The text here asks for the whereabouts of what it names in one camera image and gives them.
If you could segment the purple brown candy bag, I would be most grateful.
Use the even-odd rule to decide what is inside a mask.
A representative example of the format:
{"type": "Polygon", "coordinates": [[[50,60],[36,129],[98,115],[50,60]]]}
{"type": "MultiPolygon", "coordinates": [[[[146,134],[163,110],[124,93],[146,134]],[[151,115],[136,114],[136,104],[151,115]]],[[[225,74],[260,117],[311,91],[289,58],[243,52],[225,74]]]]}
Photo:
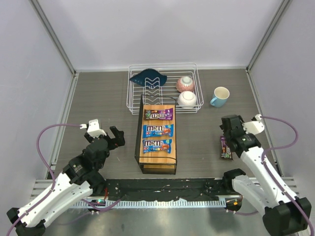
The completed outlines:
{"type": "Polygon", "coordinates": [[[232,160],[232,152],[229,148],[229,146],[226,143],[226,139],[224,136],[220,136],[220,144],[221,144],[221,155],[220,157],[222,159],[226,159],[226,160],[232,160]]]}

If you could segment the blue candy bag long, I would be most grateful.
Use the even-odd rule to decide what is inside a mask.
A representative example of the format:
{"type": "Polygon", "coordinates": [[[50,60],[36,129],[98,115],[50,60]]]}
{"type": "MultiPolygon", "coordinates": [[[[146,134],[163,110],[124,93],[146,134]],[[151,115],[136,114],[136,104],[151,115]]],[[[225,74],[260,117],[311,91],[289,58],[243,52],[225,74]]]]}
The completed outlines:
{"type": "Polygon", "coordinates": [[[143,138],[150,137],[162,137],[168,136],[173,137],[174,134],[174,125],[144,125],[143,126],[143,138]]]}

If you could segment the blue candy bag short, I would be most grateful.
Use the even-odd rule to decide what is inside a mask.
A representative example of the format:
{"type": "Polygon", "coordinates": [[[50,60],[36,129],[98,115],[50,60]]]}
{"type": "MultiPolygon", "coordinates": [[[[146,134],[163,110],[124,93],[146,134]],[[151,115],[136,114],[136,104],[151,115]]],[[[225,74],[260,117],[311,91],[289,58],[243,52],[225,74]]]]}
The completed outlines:
{"type": "Polygon", "coordinates": [[[143,153],[166,151],[171,153],[172,139],[166,140],[143,140],[143,153]]]}

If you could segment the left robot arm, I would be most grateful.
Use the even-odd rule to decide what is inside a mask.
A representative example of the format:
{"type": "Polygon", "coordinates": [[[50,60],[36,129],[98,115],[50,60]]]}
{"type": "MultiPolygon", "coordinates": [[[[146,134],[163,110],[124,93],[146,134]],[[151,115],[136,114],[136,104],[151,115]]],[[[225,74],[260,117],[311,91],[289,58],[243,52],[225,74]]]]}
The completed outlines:
{"type": "Polygon", "coordinates": [[[101,129],[98,120],[77,125],[85,129],[89,142],[82,153],[72,158],[57,176],[52,176],[52,184],[24,207],[13,207],[7,212],[12,223],[10,230],[19,236],[41,236],[46,228],[70,206],[86,197],[98,196],[106,187],[106,180],[99,173],[110,151],[125,145],[125,134],[115,126],[110,130],[110,138],[101,129]]]}

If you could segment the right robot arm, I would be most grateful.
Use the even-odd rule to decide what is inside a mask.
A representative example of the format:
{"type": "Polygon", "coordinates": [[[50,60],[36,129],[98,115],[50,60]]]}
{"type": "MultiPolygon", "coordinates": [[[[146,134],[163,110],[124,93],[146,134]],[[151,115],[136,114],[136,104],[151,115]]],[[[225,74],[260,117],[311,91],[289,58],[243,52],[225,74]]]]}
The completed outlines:
{"type": "Polygon", "coordinates": [[[258,184],[240,169],[225,172],[223,182],[230,191],[241,194],[262,216],[267,232],[272,236],[287,236],[306,229],[315,234],[310,221],[312,205],[298,195],[280,177],[266,156],[256,135],[265,129],[265,116],[257,114],[244,122],[238,115],[222,117],[220,125],[230,150],[249,167],[258,184]]]}

